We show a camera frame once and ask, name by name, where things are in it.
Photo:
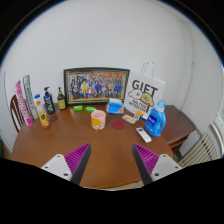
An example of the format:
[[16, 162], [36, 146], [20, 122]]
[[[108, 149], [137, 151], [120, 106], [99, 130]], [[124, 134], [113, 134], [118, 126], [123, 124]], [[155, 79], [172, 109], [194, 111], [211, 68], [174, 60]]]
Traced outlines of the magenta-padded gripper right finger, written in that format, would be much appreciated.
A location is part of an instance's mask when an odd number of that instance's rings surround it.
[[136, 143], [132, 145], [132, 154], [144, 185], [148, 185], [182, 169], [167, 154], [158, 155]]

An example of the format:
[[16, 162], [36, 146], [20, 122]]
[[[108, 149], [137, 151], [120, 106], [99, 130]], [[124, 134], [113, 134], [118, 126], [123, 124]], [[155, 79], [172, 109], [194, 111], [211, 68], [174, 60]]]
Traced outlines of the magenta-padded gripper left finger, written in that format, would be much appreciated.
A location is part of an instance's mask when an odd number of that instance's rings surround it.
[[56, 154], [42, 169], [79, 185], [90, 155], [91, 144], [87, 143], [66, 155]]

